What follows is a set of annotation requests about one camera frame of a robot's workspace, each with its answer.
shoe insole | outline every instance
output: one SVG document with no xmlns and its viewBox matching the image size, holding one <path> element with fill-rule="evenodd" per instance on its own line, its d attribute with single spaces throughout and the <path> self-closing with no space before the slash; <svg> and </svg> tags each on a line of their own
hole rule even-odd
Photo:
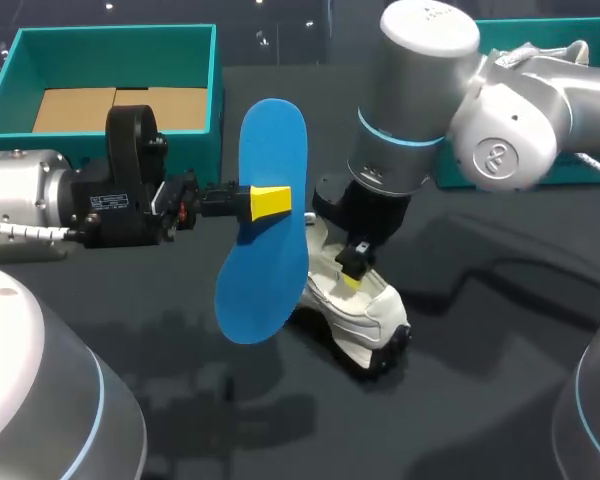
<svg viewBox="0 0 600 480">
<path fill-rule="evenodd" d="M 305 236 L 307 128 L 284 100 L 254 105 L 240 132 L 239 183 L 291 187 L 291 213 L 240 225 L 216 281 L 215 311 L 226 337 L 262 342 L 282 328 L 302 296 L 309 273 Z"/>
</svg>

white shoe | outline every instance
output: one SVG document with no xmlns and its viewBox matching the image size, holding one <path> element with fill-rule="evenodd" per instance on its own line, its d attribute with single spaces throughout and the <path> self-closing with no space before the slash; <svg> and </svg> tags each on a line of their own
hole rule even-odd
<svg viewBox="0 0 600 480">
<path fill-rule="evenodd" d="M 305 215 L 309 278 L 300 306 L 322 313 L 333 340 L 365 370 L 384 370 L 404 351 L 411 326 L 400 295 L 375 270 L 351 287 L 336 256 L 343 245 L 326 245 L 326 222 Z"/>
</svg>

yellow block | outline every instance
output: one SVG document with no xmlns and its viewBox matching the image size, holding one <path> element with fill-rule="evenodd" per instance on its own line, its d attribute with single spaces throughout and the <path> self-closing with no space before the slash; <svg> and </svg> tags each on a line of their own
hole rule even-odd
<svg viewBox="0 0 600 480">
<path fill-rule="evenodd" d="M 349 275 L 343 274 L 342 278 L 344 279 L 344 283 L 346 283 L 349 287 L 353 288 L 354 290 L 358 290 L 360 288 L 360 284 L 362 283 L 362 280 L 356 280 L 355 278 L 352 278 Z"/>
<path fill-rule="evenodd" d="M 291 187 L 251 187 L 251 221 L 291 211 Z"/>
</svg>

teal bin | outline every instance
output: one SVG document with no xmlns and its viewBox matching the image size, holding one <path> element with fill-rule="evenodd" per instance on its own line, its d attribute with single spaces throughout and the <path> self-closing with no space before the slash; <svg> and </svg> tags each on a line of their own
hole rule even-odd
<svg viewBox="0 0 600 480">
<path fill-rule="evenodd" d="M 513 50 L 525 42 L 539 48 L 565 47 L 585 40 L 590 49 L 590 65 L 600 67 L 600 18 L 564 18 L 532 20 L 482 20 L 480 50 Z M 440 188 L 474 187 L 460 173 L 447 143 L 435 169 Z M 561 154 L 541 185 L 599 184 L 600 172 L 587 166 L 574 155 Z"/>
<path fill-rule="evenodd" d="M 21 29 L 0 74 L 0 150 L 53 149 L 80 168 L 105 156 L 104 122 L 101 131 L 33 133 L 45 91 L 149 87 L 206 89 L 204 128 L 162 133 L 169 173 L 193 168 L 201 184 L 217 183 L 224 88 L 215 25 Z"/>
</svg>

black table surface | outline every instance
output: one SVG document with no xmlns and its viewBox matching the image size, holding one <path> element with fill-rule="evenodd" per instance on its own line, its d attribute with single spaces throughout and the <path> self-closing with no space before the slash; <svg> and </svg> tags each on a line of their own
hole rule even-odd
<svg viewBox="0 0 600 480">
<path fill-rule="evenodd" d="M 359 78 L 353 66 L 225 69 L 224 180 L 237 175 L 248 108 L 284 98 L 308 126 L 309 206 L 321 174 L 346 170 Z M 334 360 L 317 315 L 260 345 L 222 336 L 215 276 L 236 232 L 230 219 L 204 219 L 174 244 L 4 267 L 133 389 L 151 471 L 558 478 L 552 406 L 600 322 L 600 188 L 498 196 L 426 185 L 380 254 L 414 337 L 407 361 L 376 383 Z"/>
</svg>

